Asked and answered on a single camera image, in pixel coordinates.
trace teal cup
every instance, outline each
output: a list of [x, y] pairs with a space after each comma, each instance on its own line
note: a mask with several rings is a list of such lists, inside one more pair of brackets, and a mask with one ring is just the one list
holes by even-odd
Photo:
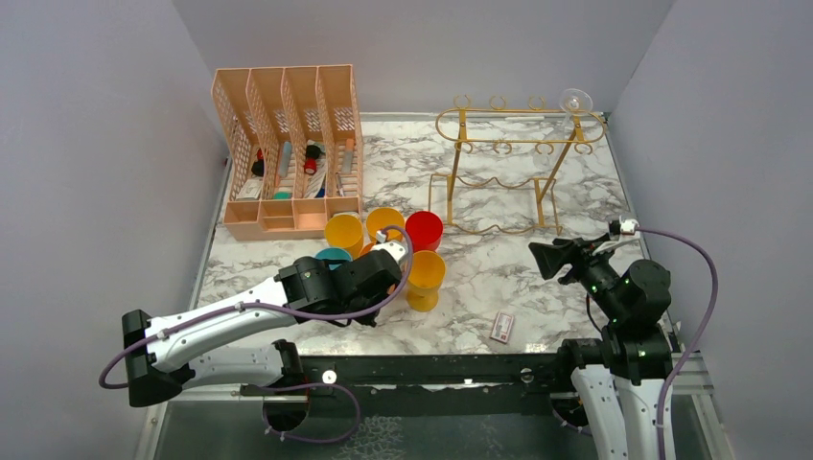
[[[316, 253], [316, 258], [320, 261], [353, 261], [350, 253], [340, 247], [328, 247]], [[335, 270], [340, 264], [330, 264], [330, 269]]]

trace organizer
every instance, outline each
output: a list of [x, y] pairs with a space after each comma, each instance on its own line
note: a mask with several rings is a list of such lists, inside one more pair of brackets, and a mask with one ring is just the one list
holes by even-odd
[[[363, 141], [352, 65], [219, 69], [212, 99], [232, 157], [223, 224], [238, 241], [322, 238], [337, 213], [361, 212]], [[348, 139], [354, 149], [345, 151]], [[325, 195], [305, 196], [308, 141], [324, 145]], [[278, 173], [291, 144], [288, 173]], [[253, 177], [257, 151], [265, 159], [259, 199], [238, 200]], [[342, 172], [345, 155], [351, 171]], [[290, 199], [274, 199], [281, 192]]]

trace gray wall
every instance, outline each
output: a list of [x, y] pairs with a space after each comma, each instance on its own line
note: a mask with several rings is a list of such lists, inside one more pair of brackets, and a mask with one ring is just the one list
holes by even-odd
[[144, 411], [96, 378], [122, 313], [188, 302], [208, 71], [169, 0], [2, 2], [0, 43], [0, 457], [132, 458]]
[[[701, 345], [739, 459], [813, 450], [811, 21], [804, 0], [678, 0], [610, 120], [642, 224], [718, 264]], [[690, 249], [647, 242], [692, 332], [708, 271]]]
[[672, 0], [174, 0], [210, 70], [352, 63], [363, 111], [440, 111], [455, 94], [610, 110]]

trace white marble surface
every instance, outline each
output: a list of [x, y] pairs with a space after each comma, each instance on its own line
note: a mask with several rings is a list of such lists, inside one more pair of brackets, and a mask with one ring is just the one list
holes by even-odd
[[[554, 124], [470, 121], [468, 127], [470, 137], [530, 139], [542, 137]], [[456, 132], [454, 123], [444, 127], [445, 132]], [[597, 129], [587, 127], [586, 136], [594, 137]], [[434, 121], [363, 122], [362, 132], [365, 210], [390, 206], [408, 216], [427, 209], [429, 176], [451, 171], [453, 143], [437, 134]], [[490, 145], [482, 145], [463, 155], [459, 174], [480, 179], [497, 175], [506, 183], [521, 182], [531, 174], [546, 175], [555, 158], [547, 157], [546, 170], [537, 172], [531, 150], [518, 145], [509, 155], [496, 155]], [[607, 217], [628, 211], [606, 139], [595, 144], [592, 155], [569, 153], [557, 179], [555, 194], [565, 227], [562, 238], [598, 236], [606, 231]], [[445, 187], [440, 181], [435, 184], [432, 211], [444, 218]], [[518, 191], [459, 188], [455, 214], [476, 228], [492, 223], [526, 227], [536, 216], [532, 186], [526, 187]], [[437, 251], [447, 263], [447, 276], [433, 311], [411, 310], [402, 294], [382, 310], [376, 328], [353, 323], [340, 329], [311, 321], [258, 333], [235, 346], [261, 346], [285, 338], [296, 343], [302, 355], [555, 352], [564, 338], [598, 333], [585, 313], [582, 288], [563, 287], [555, 279], [544, 281], [527, 249], [529, 242], [550, 242], [554, 237], [552, 229], [520, 236], [471, 236], [447, 228]], [[324, 240], [237, 242], [219, 223], [198, 305], [251, 288], [275, 275], [280, 266], [326, 246]], [[626, 246], [614, 256], [613, 266], [620, 273], [640, 257], [637, 245]], [[516, 317], [507, 344], [489, 338], [499, 311]], [[606, 321], [595, 306], [592, 312], [599, 324]]]

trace gold wire stand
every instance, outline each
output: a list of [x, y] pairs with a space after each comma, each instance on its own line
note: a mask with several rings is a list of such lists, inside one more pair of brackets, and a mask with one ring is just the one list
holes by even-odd
[[[565, 160], [565, 157], [570, 150], [570, 147], [573, 146], [573, 150], [580, 154], [592, 154], [593, 148], [592, 143], [598, 141], [602, 137], [604, 137], [605, 132], [607, 131], [607, 126], [604, 124], [604, 120], [601, 118], [600, 115], [584, 111], [581, 113], [576, 113], [572, 115], [573, 118], [573, 130], [570, 132], [570, 136], [568, 139], [557, 139], [557, 140], [544, 140], [544, 139], [477, 139], [477, 138], [470, 138], [468, 136], [467, 131], [467, 121], [466, 115], [470, 112], [475, 113], [493, 113], [493, 114], [505, 114], [505, 113], [513, 113], [513, 114], [535, 114], [535, 115], [545, 115], [545, 114], [565, 114], [564, 110], [555, 110], [555, 109], [546, 109], [545, 108], [545, 99], [542, 97], [531, 97], [528, 98], [528, 108], [505, 108], [507, 106], [507, 100], [501, 96], [492, 96], [489, 100], [489, 105], [491, 108], [471, 108], [472, 100], [469, 96], [464, 95], [463, 97], [466, 98], [465, 105], [459, 105], [457, 100], [459, 96], [454, 97], [454, 108], [450, 108], [448, 110], [444, 110], [437, 116], [434, 121], [435, 129], [437, 129], [438, 134], [444, 139], [448, 139], [454, 142], [454, 163], [452, 166], [452, 173], [451, 174], [441, 174], [441, 173], [433, 173], [430, 177], [430, 193], [429, 193], [429, 210], [431, 211], [431, 189], [432, 189], [432, 182], [436, 177], [445, 177], [446, 178], [446, 224], [455, 228], [462, 230], [465, 233], [471, 235], [480, 235], [483, 234], [493, 228], [496, 228], [501, 233], [509, 234], [509, 235], [519, 235], [522, 233], [530, 232], [537, 228], [553, 228], [556, 230], [556, 235], [562, 234], [562, 225], [559, 223], [559, 213], [556, 209], [556, 196], [553, 193], [553, 185], [556, 183], [556, 173], [559, 172], [559, 168], [562, 166], [562, 162]], [[501, 106], [497, 106], [495, 104], [495, 98], [499, 98], [502, 102]], [[447, 135], [443, 130], [440, 128], [441, 119], [450, 113], [456, 113], [459, 129], [457, 132], [457, 137], [452, 137]], [[601, 127], [601, 133], [598, 137], [594, 139], [585, 139], [584, 130], [582, 129], [581, 125], [581, 118], [585, 117], [592, 117], [597, 122], [598, 125]], [[556, 163], [553, 166], [550, 174], [547, 177], [539, 177], [533, 176], [527, 178], [524, 182], [515, 184], [515, 185], [506, 185], [499, 181], [497, 177], [491, 177], [483, 182], [478, 183], [471, 183], [462, 177], [457, 175], [457, 168], [460, 165], [460, 153], [464, 152], [463, 146], [467, 146], [468, 149], [465, 150], [465, 153], [472, 153], [475, 150], [474, 143], [490, 143], [492, 145], [492, 150], [499, 154], [499, 147], [505, 146], [507, 151], [504, 151], [503, 154], [509, 154], [513, 151], [514, 144], [534, 144], [534, 154], [541, 155], [541, 154], [552, 154], [556, 151], [556, 145], [562, 144], [564, 145], [562, 148], [562, 152], [559, 153], [559, 158], [556, 159]], [[546, 147], [546, 151], [540, 150], [541, 146]], [[501, 186], [503, 189], [515, 190], [519, 189], [521, 186], [533, 182], [534, 184], [534, 193], [535, 193], [535, 203], [536, 203], [536, 210], [537, 210], [537, 223], [523, 229], [507, 229], [502, 228], [500, 225], [493, 224], [488, 228], [484, 228], [481, 230], [470, 230], [467, 228], [462, 227], [459, 223], [454, 221], [454, 212], [453, 212], [453, 194], [454, 194], [454, 184], [455, 182], [459, 181], [463, 185], [467, 185], [472, 188], [483, 188], [490, 182], [494, 181], [497, 185]], [[550, 194], [550, 203], [553, 206], [553, 223], [548, 223], [545, 220], [545, 214], [542, 210], [542, 200], [545, 198], [546, 195]]]

